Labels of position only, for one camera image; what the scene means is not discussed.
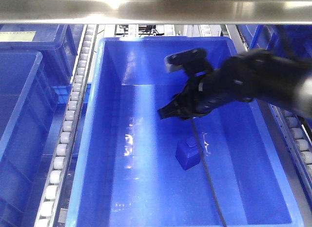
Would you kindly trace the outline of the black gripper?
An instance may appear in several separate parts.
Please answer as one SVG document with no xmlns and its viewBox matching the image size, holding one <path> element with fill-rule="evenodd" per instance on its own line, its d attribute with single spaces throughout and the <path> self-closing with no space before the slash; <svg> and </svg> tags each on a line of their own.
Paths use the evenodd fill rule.
<svg viewBox="0 0 312 227">
<path fill-rule="evenodd" d="M 203 117 L 234 100 L 222 86 L 219 72 L 208 61 L 207 65 L 207 69 L 195 74 L 188 75 L 185 72 L 189 79 L 183 90 L 166 106 L 157 110 L 161 119 Z"/>
</svg>

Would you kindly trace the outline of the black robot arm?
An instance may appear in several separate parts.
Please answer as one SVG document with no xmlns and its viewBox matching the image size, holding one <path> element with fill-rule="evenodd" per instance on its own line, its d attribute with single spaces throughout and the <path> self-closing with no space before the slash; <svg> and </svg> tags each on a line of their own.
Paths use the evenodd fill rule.
<svg viewBox="0 0 312 227">
<path fill-rule="evenodd" d="M 233 101 L 259 99 L 303 117 L 312 115 L 310 64 L 252 49 L 227 58 L 214 69 L 207 52 L 195 48 L 170 55 L 171 71 L 183 69 L 188 81 L 183 91 L 159 112 L 163 117 L 202 117 Z"/>
</svg>

